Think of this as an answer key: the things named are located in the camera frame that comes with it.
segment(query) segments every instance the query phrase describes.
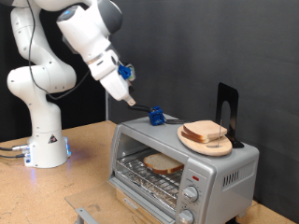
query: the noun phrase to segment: white robotic arm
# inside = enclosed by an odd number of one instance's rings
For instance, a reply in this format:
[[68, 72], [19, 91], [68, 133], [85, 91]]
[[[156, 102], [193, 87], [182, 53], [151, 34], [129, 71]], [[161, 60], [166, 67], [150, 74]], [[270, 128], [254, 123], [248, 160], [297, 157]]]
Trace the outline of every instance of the white robotic arm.
[[129, 82], [118, 72], [119, 57], [107, 39], [121, 28], [121, 22], [120, 9], [109, 0], [93, 0], [87, 10], [73, 6], [57, 20], [68, 43], [89, 66], [93, 78], [99, 80], [114, 99], [134, 105]]
[[80, 53], [93, 77], [100, 80], [115, 99], [135, 104], [128, 91], [129, 81], [118, 73], [119, 57], [107, 39], [121, 27], [121, 12], [116, 5], [108, 0], [0, 0], [0, 4], [16, 7], [11, 13], [11, 24], [19, 53], [36, 64], [31, 69], [12, 70], [7, 78], [10, 91], [21, 98], [30, 110], [33, 133], [24, 147], [26, 155], [29, 155], [25, 158], [26, 166], [50, 168], [63, 164], [67, 159], [61, 112], [57, 105], [47, 101], [45, 91], [70, 90], [75, 86], [76, 73], [50, 49], [39, 12], [41, 8], [60, 10], [76, 3], [90, 7], [87, 10], [71, 7], [63, 13], [58, 24], [64, 36]]

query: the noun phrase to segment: toaster oven knob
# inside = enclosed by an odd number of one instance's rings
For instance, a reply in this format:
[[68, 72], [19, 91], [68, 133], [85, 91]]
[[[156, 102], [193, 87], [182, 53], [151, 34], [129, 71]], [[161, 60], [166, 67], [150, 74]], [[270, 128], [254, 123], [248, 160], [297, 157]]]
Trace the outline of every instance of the toaster oven knob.
[[184, 196], [184, 198], [190, 203], [196, 202], [198, 198], [198, 193], [195, 187], [187, 187], [181, 193]]
[[192, 224], [193, 221], [193, 214], [188, 210], [184, 210], [178, 214], [178, 224]]

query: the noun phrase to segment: blue gripper part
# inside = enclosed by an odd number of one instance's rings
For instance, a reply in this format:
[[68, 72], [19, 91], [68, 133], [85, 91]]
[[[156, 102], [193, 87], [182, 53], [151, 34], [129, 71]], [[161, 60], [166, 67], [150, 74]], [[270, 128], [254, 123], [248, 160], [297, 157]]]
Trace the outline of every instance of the blue gripper part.
[[165, 123], [163, 110], [159, 106], [153, 107], [154, 111], [149, 112], [149, 120], [153, 126]]
[[128, 68], [120, 64], [119, 73], [121, 74], [123, 79], [126, 80], [131, 76], [131, 68]]

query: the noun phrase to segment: wire rack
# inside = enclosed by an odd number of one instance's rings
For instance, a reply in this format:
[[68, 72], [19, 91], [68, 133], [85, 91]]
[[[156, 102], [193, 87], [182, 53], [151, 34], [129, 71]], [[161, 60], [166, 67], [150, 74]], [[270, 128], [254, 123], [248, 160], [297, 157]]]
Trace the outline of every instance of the wire rack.
[[118, 172], [175, 210], [182, 171], [171, 175], [157, 175], [144, 165], [144, 157], [146, 156], [143, 153], [142, 156], [134, 157], [131, 160], [118, 160]]

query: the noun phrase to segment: robot label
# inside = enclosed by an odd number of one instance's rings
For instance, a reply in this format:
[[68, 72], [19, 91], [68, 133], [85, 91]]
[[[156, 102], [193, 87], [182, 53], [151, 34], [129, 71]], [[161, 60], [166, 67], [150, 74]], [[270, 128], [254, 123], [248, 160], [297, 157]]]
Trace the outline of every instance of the robot label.
[[55, 142], [57, 142], [58, 140], [57, 140], [57, 138], [54, 136], [54, 134], [50, 137], [50, 140], [49, 140], [49, 144], [51, 144], [51, 143], [55, 143]]

